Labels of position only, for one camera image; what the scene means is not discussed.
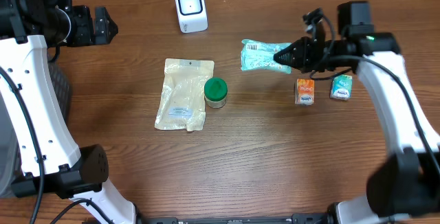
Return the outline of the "green tissue packet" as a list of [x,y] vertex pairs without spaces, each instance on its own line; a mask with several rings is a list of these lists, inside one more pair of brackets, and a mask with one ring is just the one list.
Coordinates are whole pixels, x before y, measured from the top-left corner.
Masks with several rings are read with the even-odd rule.
[[333,79],[330,97],[339,100],[348,100],[351,97],[353,77],[340,75]]

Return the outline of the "teal tissue packet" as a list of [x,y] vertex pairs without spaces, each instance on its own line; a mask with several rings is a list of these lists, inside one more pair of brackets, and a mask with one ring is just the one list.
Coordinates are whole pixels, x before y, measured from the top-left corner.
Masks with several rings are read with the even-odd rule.
[[271,70],[284,74],[292,72],[291,67],[277,63],[274,54],[285,49],[290,43],[264,43],[251,39],[243,39],[241,50],[241,70]]

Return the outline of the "orange snack packet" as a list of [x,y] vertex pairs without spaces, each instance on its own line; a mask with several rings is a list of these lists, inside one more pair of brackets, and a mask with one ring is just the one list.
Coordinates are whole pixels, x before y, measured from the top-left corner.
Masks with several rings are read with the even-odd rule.
[[297,79],[295,84],[295,103],[312,105],[314,103],[315,82],[311,79]]

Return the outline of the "green lid jar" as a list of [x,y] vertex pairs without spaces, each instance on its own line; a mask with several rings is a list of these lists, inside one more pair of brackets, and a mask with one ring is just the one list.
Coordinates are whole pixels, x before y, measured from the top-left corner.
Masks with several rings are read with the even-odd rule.
[[204,85],[204,95],[209,107],[219,109],[226,104],[228,86],[222,78],[211,78]]

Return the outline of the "beige paper pouch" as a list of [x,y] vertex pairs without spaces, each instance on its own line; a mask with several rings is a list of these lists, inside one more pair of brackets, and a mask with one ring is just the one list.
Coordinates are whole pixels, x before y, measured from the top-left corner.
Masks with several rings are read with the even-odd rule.
[[200,131],[206,119],[204,86],[213,77],[212,60],[167,58],[155,128]]

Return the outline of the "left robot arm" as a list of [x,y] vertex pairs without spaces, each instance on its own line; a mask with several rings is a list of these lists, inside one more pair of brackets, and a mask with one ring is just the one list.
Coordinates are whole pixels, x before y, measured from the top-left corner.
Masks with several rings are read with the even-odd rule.
[[106,8],[72,0],[1,0],[1,196],[45,193],[81,205],[98,223],[141,223],[109,179],[101,145],[80,147],[66,121],[72,88],[49,48],[107,45],[118,26]]

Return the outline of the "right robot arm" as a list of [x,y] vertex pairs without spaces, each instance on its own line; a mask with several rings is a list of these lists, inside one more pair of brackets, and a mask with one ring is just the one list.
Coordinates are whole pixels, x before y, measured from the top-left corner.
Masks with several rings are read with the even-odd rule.
[[313,76],[350,69],[370,95],[388,157],[363,196],[334,203],[323,223],[390,223],[439,211],[439,134],[427,120],[390,32],[376,32],[367,1],[338,6],[333,25],[321,9],[303,16],[307,35],[274,60]]

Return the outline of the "white barcode scanner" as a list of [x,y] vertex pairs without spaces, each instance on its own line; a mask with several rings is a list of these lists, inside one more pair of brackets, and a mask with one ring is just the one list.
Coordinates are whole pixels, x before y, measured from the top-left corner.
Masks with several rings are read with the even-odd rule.
[[202,32],[208,29],[205,0],[175,0],[175,5],[182,33]]

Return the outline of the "grey plastic mesh basket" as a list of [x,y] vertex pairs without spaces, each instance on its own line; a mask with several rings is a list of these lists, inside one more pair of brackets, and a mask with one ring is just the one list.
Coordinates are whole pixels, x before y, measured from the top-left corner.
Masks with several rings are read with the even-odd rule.
[[[72,85],[56,63],[48,63],[56,99],[65,122],[68,121],[72,101]],[[1,198],[15,198],[11,184],[22,176],[21,156],[16,133],[1,98]]]

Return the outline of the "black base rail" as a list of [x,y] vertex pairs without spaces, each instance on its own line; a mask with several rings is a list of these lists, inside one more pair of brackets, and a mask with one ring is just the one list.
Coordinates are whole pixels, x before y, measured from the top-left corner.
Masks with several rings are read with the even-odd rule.
[[140,217],[135,224],[336,224],[336,218],[330,214],[292,214],[291,216],[269,216],[228,219],[177,219],[175,217]]

